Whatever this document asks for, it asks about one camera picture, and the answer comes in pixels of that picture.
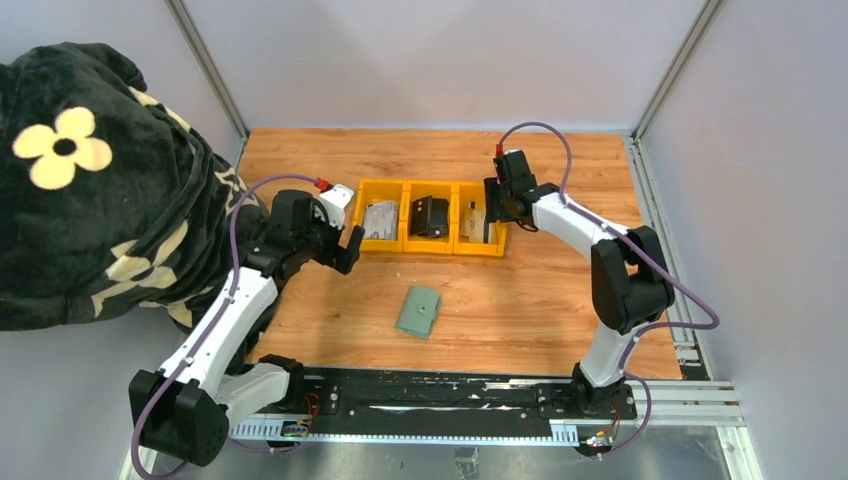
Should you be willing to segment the green card holder wallet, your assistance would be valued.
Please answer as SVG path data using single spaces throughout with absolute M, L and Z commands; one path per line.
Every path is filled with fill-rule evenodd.
M 395 328 L 405 334 L 428 339 L 439 315 L 441 294 L 432 288 L 412 286 L 408 289 Z

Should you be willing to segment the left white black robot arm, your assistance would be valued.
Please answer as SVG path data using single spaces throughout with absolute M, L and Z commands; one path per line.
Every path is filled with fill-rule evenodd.
M 233 268 L 199 325 L 156 371 L 140 370 L 131 380 L 135 448 L 206 466 L 231 428 L 260 410 L 270 405 L 314 409 L 301 363 L 279 355 L 254 364 L 244 359 L 283 288 L 304 264 L 351 272 L 364 236 L 363 228 L 355 227 L 348 244 L 340 243 L 353 197 L 341 184 L 319 196 L 277 193 L 258 238 L 234 249 Z

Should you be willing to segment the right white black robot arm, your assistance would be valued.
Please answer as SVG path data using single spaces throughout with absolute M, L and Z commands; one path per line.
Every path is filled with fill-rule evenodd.
M 540 184 L 519 149 L 497 148 L 495 174 L 484 181 L 486 217 L 546 232 L 590 264 L 591 301 L 599 319 L 589 350 L 574 366 L 566 403 L 595 416 L 622 394 L 638 330 L 674 303 L 656 232 L 627 228 L 586 209 L 562 188 Z

